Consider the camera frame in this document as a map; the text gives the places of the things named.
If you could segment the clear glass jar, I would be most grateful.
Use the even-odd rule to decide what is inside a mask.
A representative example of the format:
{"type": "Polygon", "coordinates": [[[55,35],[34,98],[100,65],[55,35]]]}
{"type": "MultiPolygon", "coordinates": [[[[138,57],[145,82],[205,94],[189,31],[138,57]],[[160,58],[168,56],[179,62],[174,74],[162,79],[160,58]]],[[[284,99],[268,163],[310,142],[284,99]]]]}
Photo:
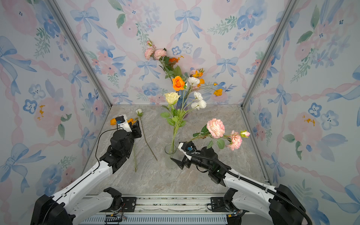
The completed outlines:
{"type": "Polygon", "coordinates": [[[171,160],[171,158],[173,158],[176,154],[176,149],[175,146],[173,144],[168,144],[165,146],[164,148],[165,151],[165,165],[168,169],[173,169],[176,168],[177,165],[171,160]]]}

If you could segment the small pink rose stem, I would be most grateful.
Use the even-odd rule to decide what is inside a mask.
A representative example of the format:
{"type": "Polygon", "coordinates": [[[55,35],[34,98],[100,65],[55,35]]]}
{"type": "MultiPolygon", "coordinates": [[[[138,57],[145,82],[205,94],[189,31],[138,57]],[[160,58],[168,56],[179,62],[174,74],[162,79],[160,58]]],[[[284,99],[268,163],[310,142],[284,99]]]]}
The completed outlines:
{"type": "Polygon", "coordinates": [[[232,130],[231,133],[226,133],[222,120],[214,118],[208,121],[199,133],[194,133],[190,141],[209,137],[211,140],[207,145],[207,149],[211,148],[215,143],[221,150],[227,147],[234,151],[239,149],[243,139],[249,138],[250,135],[250,132],[247,130],[240,132],[232,130]]]}

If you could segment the cream yellow rose stem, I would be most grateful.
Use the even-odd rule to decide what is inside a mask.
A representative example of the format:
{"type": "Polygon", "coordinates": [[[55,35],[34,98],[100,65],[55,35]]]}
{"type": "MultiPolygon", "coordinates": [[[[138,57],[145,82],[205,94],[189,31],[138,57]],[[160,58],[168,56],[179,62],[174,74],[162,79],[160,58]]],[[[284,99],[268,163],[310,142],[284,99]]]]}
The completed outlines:
{"type": "Polygon", "coordinates": [[[175,104],[178,102],[179,94],[176,92],[170,92],[165,94],[166,102],[168,103],[168,106],[165,106],[166,112],[162,112],[160,116],[168,122],[170,126],[173,127],[172,132],[172,140],[171,144],[175,146],[175,139],[177,136],[177,133],[179,129],[183,126],[185,126],[186,122],[184,121],[184,117],[186,114],[186,111],[183,109],[176,110],[175,104]]]}

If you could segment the blue purple glass vase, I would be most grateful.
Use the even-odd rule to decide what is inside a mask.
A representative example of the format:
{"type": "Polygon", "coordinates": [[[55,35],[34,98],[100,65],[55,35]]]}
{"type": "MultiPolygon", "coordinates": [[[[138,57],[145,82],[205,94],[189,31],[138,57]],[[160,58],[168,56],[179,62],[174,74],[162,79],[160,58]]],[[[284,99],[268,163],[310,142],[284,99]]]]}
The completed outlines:
{"type": "Polygon", "coordinates": [[[187,104],[187,100],[188,100],[188,91],[185,90],[181,90],[177,92],[179,94],[179,99],[178,102],[175,104],[175,109],[176,110],[188,110],[188,104],[187,104]]]}

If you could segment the white cream rose stem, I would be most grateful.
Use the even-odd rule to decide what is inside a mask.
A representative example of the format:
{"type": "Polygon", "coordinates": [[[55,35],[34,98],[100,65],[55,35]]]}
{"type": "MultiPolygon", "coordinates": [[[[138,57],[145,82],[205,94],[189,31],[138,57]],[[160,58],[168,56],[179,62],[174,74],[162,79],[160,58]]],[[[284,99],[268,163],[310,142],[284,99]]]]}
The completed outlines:
{"type": "Polygon", "coordinates": [[[185,117],[194,109],[200,110],[200,109],[204,109],[206,107],[206,102],[204,101],[201,93],[198,91],[191,90],[191,85],[190,85],[188,79],[185,82],[184,90],[188,91],[188,95],[187,95],[188,110],[186,110],[185,117]]]}

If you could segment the orange poppy stem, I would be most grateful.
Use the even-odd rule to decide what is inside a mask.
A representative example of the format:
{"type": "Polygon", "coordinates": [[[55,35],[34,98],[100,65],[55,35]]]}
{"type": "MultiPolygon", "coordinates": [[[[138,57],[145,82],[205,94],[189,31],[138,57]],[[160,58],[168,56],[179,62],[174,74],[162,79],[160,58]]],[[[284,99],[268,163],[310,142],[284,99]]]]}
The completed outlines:
{"type": "Polygon", "coordinates": [[[223,91],[219,88],[219,84],[217,82],[206,84],[205,80],[203,79],[204,69],[201,68],[198,71],[201,73],[200,77],[195,78],[190,76],[188,78],[188,81],[191,85],[191,90],[196,92],[200,90],[211,90],[213,91],[213,95],[221,96],[223,94],[223,91]]]}

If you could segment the dark orange gerbera stem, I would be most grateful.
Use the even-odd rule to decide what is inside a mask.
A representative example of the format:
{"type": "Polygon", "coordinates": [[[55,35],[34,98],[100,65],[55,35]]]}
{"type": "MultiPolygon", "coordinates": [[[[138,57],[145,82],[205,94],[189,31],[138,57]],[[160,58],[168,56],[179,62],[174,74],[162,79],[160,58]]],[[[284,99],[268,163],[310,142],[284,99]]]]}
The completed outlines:
{"type": "Polygon", "coordinates": [[[177,63],[179,63],[179,61],[183,58],[183,56],[178,57],[178,58],[170,58],[169,59],[169,64],[168,64],[168,75],[171,78],[175,78],[177,76],[182,76],[182,70],[180,68],[179,65],[177,65],[177,63]]]}

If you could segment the pink rose bunch stem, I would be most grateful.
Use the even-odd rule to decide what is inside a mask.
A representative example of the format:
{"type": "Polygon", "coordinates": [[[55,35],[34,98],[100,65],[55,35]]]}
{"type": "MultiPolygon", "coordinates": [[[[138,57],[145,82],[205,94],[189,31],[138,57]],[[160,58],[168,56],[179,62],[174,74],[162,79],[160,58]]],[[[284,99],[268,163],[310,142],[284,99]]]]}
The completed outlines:
{"type": "Polygon", "coordinates": [[[167,56],[167,50],[165,48],[157,49],[151,40],[148,40],[146,42],[146,45],[148,49],[144,53],[145,58],[147,60],[152,59],[155,61],[159,61],[160,67],[163,69],[163,71],[166,74],[165,78],[170,78],[172,80],[173,78],[171,78],[168,75],[169,72],[168,64],[169,64],[169,59],[171,57],[167,56]]]}

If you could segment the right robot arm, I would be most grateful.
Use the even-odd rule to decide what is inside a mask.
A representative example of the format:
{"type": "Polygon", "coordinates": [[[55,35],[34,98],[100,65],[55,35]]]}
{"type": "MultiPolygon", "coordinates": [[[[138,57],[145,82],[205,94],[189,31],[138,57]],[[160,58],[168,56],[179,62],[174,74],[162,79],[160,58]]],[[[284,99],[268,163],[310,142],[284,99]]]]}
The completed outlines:
{"type": "Polygon", "coordinates": [[[207,173],[214,183],[228,188],[223,202],[229,212],[251,212],[275,225],[301,225],[304,221],[312,224],[306,209],[290,188],[267,185],[240,174],[218,160],[213,148],[198,150],[193,142],[180,142],[178,149],[184,157],[172,161],[180,169],[194,165],[200,172],[207,173]]]}

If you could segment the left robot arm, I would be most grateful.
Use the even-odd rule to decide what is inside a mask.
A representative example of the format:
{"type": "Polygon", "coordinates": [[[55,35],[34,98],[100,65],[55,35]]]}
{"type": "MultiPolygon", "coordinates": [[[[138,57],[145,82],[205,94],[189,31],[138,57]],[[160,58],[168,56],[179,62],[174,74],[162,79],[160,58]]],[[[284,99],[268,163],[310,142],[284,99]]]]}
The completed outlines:
{"type": "Polygon", "coordinates": [[[123,166],[131,155],[135,139],[141,136],[138,121],[121,123],[107,151],[91,169],[64,189],[53,195],[44,194],[35,202],[30,224],[78,225],[103,210],[114,214],[123,211],[126,203],[122,194],[112,187],[86,201],[83,197],[123,166]]]}

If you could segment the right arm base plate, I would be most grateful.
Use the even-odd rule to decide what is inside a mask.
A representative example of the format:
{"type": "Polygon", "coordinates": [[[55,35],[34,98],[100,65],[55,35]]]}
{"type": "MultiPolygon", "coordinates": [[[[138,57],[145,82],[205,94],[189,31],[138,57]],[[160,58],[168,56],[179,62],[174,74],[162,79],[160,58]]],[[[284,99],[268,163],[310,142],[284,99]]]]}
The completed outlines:
{"type": "Polygon", "coordinates": [[[239,209],[233,204],[231,200],[223,197],[211,197],[210,198],[210,210],[212,212],[227,212],[235,213],[239,209]]]}

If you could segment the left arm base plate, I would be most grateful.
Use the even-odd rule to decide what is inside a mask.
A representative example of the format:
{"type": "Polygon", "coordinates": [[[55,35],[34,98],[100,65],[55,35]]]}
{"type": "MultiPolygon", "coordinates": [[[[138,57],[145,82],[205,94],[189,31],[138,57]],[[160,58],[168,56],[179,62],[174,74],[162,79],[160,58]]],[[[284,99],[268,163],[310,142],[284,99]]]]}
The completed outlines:
{"type": "Polygon", "coordinates": [[[112,212],[134,212],[137,204],[136,197],[115,197],[110,207],[112,212]]]}

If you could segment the left corner aluminium post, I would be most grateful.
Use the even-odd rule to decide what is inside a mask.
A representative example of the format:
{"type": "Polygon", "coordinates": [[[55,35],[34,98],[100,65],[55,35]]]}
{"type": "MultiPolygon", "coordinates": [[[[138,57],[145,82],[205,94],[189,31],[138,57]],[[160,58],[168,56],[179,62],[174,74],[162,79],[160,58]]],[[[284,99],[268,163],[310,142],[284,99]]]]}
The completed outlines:
{"type": "Polygon", "coordinates": [[[66,34],[70,45],[72,46],[73,50],[75,51],[76,56],[78,57],[80,63],[83,65],[83,67],[85,68],[88,76],[90,77],[90,79],[92,80],[92,82],[94,83],[95,87],[97,88],[100,96],[103,98],[103,100],[105,101],[105,104],[108,107],[112,106],[112,103],[109,100],[109,97],[107,96],[104,88],[102,87],[100,80],[97,78],[96,74],[94,73],[90,62],[88,61],[85,52],[83,51],[79,41],[76,39],[76,36],[73,32],[73,30],[71,29],[67,19],[65,18],[64,14],[62,13],[60,6],[58,5],[57,1],[54,0],[49,0],[49,1],[45,1],[46,5],[49,7],[51,13],[54,15],[54,17],[56,18],[57,22],[59,23],[60,27],[62,28],[62,30],[64,31],[64,33],[66,34]]]}

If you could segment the corner aluminium post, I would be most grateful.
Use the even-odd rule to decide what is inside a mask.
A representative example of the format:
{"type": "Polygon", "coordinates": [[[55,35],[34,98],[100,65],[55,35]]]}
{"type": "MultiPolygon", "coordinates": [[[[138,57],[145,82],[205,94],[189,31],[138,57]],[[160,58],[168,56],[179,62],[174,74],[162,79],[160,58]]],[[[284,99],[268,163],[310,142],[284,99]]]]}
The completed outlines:
{"type": "Polygon", "coordinates": [[[250,99],[252,97],[252,94],[254,90],[256,89],[256,86],[259,82],[259,80],[262,77],[263,72],[265,71],[265,67],[267,66],[268,62],[270,62],[270,59],[272,57],[272,54],[274,53],[275,49],[277,48],[277,45],[279,43],[279,39],[281,38],[282,34],[284,33],[284,30],[286,29],[286,26],[288,26],[289,21],[293,15],[293,12],[298,4],[298,1],[296,0],[290,0],[288,2],[288,5],[285,7],[284,13],[281,17],[280,23],[278,24],[273,38],[271,39],[262,62],[259,65],[259,68],[254,76],[254,79],[252,80],[250,87],[244,97],[243,103],[241,104],[241,109],[244,110],[247,105],[250,102],[250,99]]]}
{"type": "Polygon", "coordinates": [[[73,50],[75,51],[76,56],[78,57],[80,63],[83,65],[83,67],[85,68],[88,76],[90,77],[90,79],[92,80],[92,82],[94,83],[95,87],[97,88],[100,96],[103,98],[103,100],[105,101],[105,104],[108,107],[112,106],[112,103],[109,100],[109,97],[107,96],[104,88],[102,87],[100,80],[97,78],[96,74],[94,73],[90,62],[88,61],[85,52],[83,51],[79,41],[76,39],[76,36],[73,32],[73,30],[71,29],[67,19],[65,18],[64,14],[62,13],[60,6],[58,5],[57,1],[54,0],[49,0],[49,1],[45,1],[46,5],[49,7],[51,13],[54,15],[54,17],[56,18],[57,22],[59,23],[60,27],[62,28],[62,30],[64,31],[64,33],[66,34],[70,45],[72,46],[73,50]]]}

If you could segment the right corner aluminium post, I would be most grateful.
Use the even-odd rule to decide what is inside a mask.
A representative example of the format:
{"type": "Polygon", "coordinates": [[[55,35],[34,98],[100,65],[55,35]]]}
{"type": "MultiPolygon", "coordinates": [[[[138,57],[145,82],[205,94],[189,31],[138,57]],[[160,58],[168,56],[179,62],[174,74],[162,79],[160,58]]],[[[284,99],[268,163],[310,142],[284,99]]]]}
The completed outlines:
{"type": "Polygon", "coordinates": [[[254,79],[252,80],[250,87],[244,97],[243,103],[241,104],[241,109],[244,110],[247,105],[250,102],[250,99],[252,97],[252,94],[254,90],[256,89],[256,86],[259,82],[259,80],[262,77],[263,72],[265,71],[265,67],[267,66],[268,62],[270,62],[270,59],[272,57],[272,54],[274,53],[275,49],[277,48],[277,45],[279,43],[279,39],[281,38],[282,34],[284,33],[284,30],[286,29],[286,26],[288,26],[289,21],[293,15],[293,12],[298,4],[298,1],[296,0],[290,0],[288,2],[288,5],[285,7],[284,13],[281,17],[280,23],[278,24],[273,38],[271,39],[262,62],[259,65],[259,68],[254,76],[254,79]]]}

